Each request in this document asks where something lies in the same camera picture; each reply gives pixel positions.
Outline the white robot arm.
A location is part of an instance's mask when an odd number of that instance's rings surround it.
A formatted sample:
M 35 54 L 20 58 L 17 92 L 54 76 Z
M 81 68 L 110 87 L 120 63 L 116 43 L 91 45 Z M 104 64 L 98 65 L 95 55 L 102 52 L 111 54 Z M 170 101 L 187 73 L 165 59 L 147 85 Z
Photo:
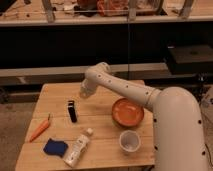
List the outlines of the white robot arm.
M 192 93 L 182 87 L 162 90 L 120 79 L 100 62 L 85 71 L 80 96 L 103 86 L 153 113 L 155 171 L 208 171 L 202 114 Z

